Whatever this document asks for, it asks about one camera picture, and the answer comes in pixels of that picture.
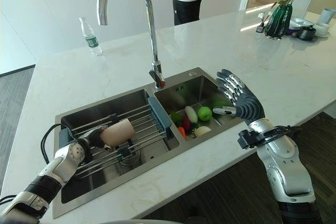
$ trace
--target faucet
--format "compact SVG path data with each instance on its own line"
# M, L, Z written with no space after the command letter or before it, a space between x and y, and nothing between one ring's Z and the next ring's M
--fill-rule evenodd
M148 26L149 26L149 33L151 36L152 55L153 55L152 69L149 71L149 74L154 79L155 87L157 89L161 89L165 86L165 81L162 76L161 62L157 57L158 53L156 45L152 0L145 0L145 4L146 4ZM97 19L98 24L101 26L107 25L106 6L107 6L107 0L97 0Z

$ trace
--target kitchen island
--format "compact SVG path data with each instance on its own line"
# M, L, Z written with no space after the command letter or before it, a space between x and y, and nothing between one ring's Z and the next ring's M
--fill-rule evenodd
M237 74L274 125L302 124L336 100L336 33L314 42L255 33L259 11L228 13L157 31L165 77L201 67L213 78L221 68ZM19 120L2 197L17 194L44 168L39 143L55 116L152 82L148 34L102 43L104 56L83 47L39 59ZM114 190L43 223L101 223L141 218L255 150L242 150L241 123ZM53 154L54 136L46 142Z

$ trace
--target apple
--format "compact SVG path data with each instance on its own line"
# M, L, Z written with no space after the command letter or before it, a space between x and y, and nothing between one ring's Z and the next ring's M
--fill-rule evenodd
M212 111L209 107L200 107L197 112L198 118L202 121L209 121L212 117Z

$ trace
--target water bottle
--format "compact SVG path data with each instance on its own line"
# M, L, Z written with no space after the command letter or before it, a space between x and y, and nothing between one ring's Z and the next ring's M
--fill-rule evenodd
M85 17L80 17L79 20L81 22L82 33L86 42L88 43L91 54L94 56L101 56L103 53L92 27L86 22Z

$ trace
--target robotic arm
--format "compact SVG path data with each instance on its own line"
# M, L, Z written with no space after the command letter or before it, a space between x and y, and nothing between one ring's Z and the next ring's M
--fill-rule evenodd
M219 91L235 107L217 106L213 112L245 120L248 130L239 133L238 142L245 149L257 147L284 224L322 223L309 173L296 143L287 136L299 128L273 126L259 100L237 76L225 69L217 76Z
M39 223L50 202L75 174L81 162L92 160L90 148L104 147L98 137L104 126L93 129L55 153L55 158L19 193L2 213L3 223Z

